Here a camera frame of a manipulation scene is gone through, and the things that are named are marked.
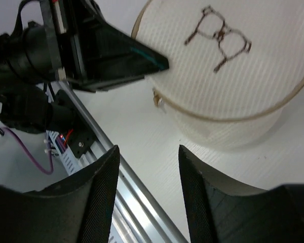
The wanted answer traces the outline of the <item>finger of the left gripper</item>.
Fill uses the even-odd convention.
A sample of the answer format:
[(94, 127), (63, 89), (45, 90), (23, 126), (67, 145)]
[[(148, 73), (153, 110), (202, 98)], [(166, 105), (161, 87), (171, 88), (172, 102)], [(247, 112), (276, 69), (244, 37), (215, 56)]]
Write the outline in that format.
[(167, 57), (108, 24), (94, 1), (71, 1), (75, 90), (108, 91), (169, 69)]

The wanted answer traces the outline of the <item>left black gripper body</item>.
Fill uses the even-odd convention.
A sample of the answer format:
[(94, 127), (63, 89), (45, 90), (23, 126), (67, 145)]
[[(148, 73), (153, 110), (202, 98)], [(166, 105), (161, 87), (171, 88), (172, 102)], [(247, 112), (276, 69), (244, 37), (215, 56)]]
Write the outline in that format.
[(86, 17), (86, 1), (40, 1), (40, 8), (56, 78), (84, 81), (80, 23)]

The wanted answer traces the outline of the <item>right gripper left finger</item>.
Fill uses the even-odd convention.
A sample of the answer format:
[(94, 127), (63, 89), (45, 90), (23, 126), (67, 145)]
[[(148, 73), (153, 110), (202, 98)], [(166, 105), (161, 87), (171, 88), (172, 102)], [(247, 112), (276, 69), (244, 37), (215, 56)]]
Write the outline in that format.
[(0, 242), (108, 242), (119, 166), (114, 146), (42, 191), (0, 186)]

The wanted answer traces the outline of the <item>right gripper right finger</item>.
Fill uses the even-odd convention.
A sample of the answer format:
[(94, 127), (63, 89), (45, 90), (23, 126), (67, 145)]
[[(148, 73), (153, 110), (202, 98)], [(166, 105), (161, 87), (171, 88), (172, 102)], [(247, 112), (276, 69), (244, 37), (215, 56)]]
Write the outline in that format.
[(263, 190), (183, 145), (178, 162), (191, 242), (304, 242), (304, 184)]

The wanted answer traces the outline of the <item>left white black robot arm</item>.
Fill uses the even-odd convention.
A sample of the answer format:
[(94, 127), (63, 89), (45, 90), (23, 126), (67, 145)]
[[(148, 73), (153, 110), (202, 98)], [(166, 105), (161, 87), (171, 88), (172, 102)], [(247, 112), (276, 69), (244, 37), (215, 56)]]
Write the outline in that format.
[(74, 128), (75, 113), (49, 102), (39, 84), (65, 81), (78, 91), (119, 88), (169, 69), (168, 59), (109, 25), (95, 1), (39, 1), (43, 23), (0, 35), (0, 122), (39, 134)]

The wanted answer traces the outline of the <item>aluminium mounting rail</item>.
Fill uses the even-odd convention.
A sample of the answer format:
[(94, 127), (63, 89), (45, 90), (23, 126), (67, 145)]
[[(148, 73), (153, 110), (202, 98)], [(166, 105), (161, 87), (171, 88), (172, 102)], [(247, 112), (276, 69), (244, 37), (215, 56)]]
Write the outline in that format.
[[(88, 152), (88, 161), (112, 148), (113, 143), (66, 83), (53, 84), (53, 90), (63, 90), (66, 93), (94, 133), (96, 141)], [(120, 158), (109, 241), (186, 242), (185, 237), (123, 157)]]

